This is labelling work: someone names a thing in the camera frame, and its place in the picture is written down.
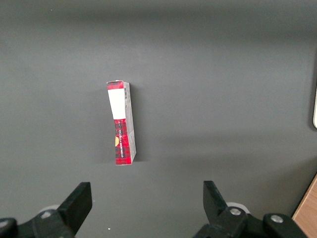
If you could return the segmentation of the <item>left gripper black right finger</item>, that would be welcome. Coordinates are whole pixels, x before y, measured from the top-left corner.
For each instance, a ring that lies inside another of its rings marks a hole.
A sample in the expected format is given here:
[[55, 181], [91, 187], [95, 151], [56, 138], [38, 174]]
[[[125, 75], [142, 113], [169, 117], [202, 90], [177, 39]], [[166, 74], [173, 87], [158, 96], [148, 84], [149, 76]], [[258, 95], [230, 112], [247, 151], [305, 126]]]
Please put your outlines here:
[[224, 201], [213, 181], [203, 183], [203, 205], [208, 224], [195, 238], [305, 238], [306, 234], [289, 217], [267, 213], [257, 219], [238, 206]]

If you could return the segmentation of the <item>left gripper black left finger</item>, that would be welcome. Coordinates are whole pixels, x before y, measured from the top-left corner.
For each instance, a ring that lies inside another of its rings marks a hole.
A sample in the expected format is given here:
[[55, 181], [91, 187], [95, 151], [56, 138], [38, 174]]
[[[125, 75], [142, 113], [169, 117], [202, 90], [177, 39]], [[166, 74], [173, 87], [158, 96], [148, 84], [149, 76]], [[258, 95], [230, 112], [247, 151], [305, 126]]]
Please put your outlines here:
[[90, 182], [81, 182], [56, 208], [47, 209], [18, 224], [12, 217], [1, 218], [2, 238], [74, 238], [92, 209]]

